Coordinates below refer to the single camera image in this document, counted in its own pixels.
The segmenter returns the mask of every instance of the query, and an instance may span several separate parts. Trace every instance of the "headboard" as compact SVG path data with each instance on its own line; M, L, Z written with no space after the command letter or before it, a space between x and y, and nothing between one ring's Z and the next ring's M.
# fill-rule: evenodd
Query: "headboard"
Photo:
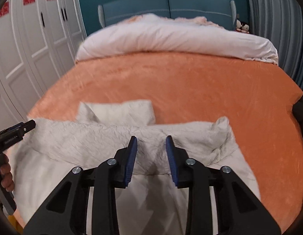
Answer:
M146 13L167 18L205 16L227 30L236 28L237 13L233 0L116 0L98 6L99 22L103 28Z

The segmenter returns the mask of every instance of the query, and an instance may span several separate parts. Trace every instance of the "wardrobe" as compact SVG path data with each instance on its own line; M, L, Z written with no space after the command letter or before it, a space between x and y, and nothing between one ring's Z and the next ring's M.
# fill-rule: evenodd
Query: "wardrobe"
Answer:
M27 119L74 66L85 37L78 0L7 0L0 11L0 130Z

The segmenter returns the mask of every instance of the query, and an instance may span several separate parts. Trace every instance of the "silver bolt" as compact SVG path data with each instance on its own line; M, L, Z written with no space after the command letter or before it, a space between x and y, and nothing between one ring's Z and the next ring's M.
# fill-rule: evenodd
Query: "silver bolt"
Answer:
M81 172L81 168L80 168L80 167L74 167L74 168L72 169L72 172L73 172L74 174L78 174L78 173Z
M186 164L188 164L188 165L194 165L195 162L196 161L193 158L189 158L189 159L186 160Z
M117 163L117 160L112 158L112 159L109 159L107 161L107 163L108 163L108 165L115 165Z
M222 167L222 171L223 171L224 173L230 173L230 172L231 172L231 168L230 168L229 166L223 166L223 167Z

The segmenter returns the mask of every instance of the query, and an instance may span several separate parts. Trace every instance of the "curtain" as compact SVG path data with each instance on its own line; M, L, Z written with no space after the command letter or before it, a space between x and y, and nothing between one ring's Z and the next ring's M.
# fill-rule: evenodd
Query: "curtain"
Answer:
M249 0L251 33L269 39L279 66L303 89L303 12L296 0Z

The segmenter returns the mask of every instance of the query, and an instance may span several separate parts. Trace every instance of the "orange mattress cover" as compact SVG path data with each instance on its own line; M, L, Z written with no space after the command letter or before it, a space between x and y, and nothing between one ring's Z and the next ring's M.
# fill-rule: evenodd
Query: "orange mattress cover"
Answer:
M262 203L285 231L303 203L303 92L278 66L209 55L135 53L78 63L29 116L74 121L79 102L152 100L158 124L227 116Z

